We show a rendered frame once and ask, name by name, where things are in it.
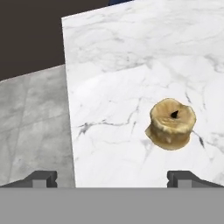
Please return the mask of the dark blue chair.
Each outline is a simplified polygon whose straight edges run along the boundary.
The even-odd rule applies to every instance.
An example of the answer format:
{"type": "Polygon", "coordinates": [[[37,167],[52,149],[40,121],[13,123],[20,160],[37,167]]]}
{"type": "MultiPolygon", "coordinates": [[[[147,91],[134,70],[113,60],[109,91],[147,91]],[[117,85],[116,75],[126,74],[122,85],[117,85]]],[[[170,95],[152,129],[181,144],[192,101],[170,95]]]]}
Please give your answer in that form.
{"type": "Polygon", "coordinates": [[[112,6],[112,5],[116,5],[116,4],[123,4],[123,3],[127,3],[133,0],[109,0],[108,2],[108,6],[112,6]]]}

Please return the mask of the short beige candle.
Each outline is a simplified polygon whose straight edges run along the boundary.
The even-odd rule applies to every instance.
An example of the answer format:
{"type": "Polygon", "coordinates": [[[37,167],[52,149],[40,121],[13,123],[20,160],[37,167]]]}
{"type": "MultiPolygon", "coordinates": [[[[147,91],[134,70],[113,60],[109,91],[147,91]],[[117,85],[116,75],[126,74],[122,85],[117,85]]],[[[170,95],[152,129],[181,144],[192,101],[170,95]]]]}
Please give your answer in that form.
{"type": "Polygon", "coordinates": [[[151,109],[145,134],[160,148],[175,151],[188,144],[195,123],[196,115],[190,106],[165,98],[151,109]]]}

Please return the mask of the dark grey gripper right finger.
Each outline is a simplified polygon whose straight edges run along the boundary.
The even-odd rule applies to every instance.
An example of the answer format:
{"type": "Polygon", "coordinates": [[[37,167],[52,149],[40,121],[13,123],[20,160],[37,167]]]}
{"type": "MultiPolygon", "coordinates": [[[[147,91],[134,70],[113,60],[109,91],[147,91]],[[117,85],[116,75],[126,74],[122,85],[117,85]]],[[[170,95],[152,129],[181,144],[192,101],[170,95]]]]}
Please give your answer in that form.
{"type": "Polygon", "coordinates": [[[172,188],[221,187],[221,185],[198,178],[191,171],[168,171],[167,179],[167,186],[172,188]]]}

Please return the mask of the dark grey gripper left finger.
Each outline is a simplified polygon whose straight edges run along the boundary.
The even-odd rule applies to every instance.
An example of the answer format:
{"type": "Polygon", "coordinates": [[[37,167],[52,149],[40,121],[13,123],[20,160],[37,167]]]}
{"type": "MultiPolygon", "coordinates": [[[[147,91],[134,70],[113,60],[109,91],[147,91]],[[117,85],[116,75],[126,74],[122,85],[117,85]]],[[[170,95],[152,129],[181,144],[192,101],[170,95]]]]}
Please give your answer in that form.
{"type": "Polygon", "coordinates": [[[56,171],[34,171],[26,178],[0,185],[0,188],[57,188],[58,173],[56,171]]]}

